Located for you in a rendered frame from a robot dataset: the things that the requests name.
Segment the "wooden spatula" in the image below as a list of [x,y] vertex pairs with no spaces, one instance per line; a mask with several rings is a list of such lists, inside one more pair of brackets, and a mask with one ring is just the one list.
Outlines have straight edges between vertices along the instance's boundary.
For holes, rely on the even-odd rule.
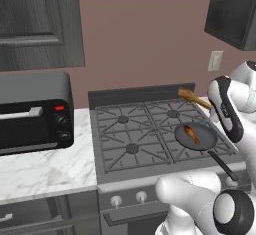
[[195,95],[195,93],[189,89],[186,88],[179,88],[178,89],[178,96],[190,101],[199,104],[200,106],[210,110],[212,108],[212,105],[210,103],[207,103],[206,101],[200,99],[198,96]]

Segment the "brown chicken drumstick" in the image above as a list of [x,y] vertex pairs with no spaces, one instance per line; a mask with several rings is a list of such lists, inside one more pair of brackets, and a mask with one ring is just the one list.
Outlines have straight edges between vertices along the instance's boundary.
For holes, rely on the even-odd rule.
[[195,135],[195,132],[193,131],[193,129],[190,126],[185,125],[184,126],[184,132],[193,139],[195,144],[200,143],[199,139]]

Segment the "grey gas stove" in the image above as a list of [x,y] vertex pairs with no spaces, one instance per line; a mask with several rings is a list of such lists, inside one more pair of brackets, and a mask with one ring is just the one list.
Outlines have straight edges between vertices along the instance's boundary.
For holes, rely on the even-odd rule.
[[[154,235],[166,216],[147,218],[118,226],[108,226],[103,214],[113,220],[169,210],[155,193],[159,176],[187,171],[218,174],[222,189],[229,177],[207,152],[186,149],[174,136],[177,125],[196,122],[217,133],[213,151],[237,175],[238,187],[248,192],[251,181],[241,155],[196,104],[178,97],[180,86],[152,86],[92,91],[88,94],[99,195],[102,235]],[[136,194],[144,191],[144,204]],[[122,204],[115,208],[111,198],[119,195]]]

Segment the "dark grey frying pan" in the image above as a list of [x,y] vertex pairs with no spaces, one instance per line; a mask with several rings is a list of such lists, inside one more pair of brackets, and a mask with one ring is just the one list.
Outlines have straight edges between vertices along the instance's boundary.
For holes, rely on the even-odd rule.
[[[196,137],[200,141],[199,144],[195,144],[193,139],[184,132],[185,125],[188,125],[193,129]],[[186,149],[196,152],[207,152],[233,181],[238,181],[237,175],[213,151],[217,144],[218,137],[217,133],[211,127],[196,122],[181,123],[174,129],[174,136]]]

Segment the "white stove knob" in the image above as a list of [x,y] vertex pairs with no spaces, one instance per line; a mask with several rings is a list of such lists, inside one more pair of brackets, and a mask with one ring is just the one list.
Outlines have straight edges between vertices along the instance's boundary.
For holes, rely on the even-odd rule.
[[238,182],[237,181],[233,181],[230,177],[226,178],[226,184],[230,188],[237,188],[238,187]]
[[122,198],[119,195],[115,195],[110,200],[111,205],[118,208],[122,204]]
[[144,192],[144,191],[139,191],[137,194],[136,194],[136,200],[141,203],[141,204],[144,204],[145,201],[147,200],[147,194]]

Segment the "black toaster oven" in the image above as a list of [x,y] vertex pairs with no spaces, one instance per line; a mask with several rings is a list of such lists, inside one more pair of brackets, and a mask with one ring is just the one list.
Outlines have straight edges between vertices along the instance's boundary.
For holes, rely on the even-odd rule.
[[74,106],[66,72],[0,75],[0,156],[73,143]]

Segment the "dark grey cupboard door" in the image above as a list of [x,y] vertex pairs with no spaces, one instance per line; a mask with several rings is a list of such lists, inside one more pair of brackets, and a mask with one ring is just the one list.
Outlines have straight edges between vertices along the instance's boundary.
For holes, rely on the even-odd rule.
[[0,72],[84,65],[79,0],[0,0]]

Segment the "dark grey drawer front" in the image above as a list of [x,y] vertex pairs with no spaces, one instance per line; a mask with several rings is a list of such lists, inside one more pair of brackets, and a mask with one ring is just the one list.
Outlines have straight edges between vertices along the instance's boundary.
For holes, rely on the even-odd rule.
[[66,196],[0,205],[0,218],[8,213],[13,219],[0,223],[0,235],[75,235]]

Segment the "beige wall socket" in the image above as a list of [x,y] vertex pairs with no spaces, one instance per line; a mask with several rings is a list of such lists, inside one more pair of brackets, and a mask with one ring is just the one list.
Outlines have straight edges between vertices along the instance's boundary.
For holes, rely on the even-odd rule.
[[223,51],[212,51],[210,60],[209,60],[208,70],[218,71],[220,68],[222,57],[223,57]]

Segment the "dark wall cupboard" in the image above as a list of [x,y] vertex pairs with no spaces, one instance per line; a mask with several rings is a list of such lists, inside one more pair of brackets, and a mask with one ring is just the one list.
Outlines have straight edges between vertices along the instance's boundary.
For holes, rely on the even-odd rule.
[[204,31],[242,51],[256,51],[256,0],[210,0]]

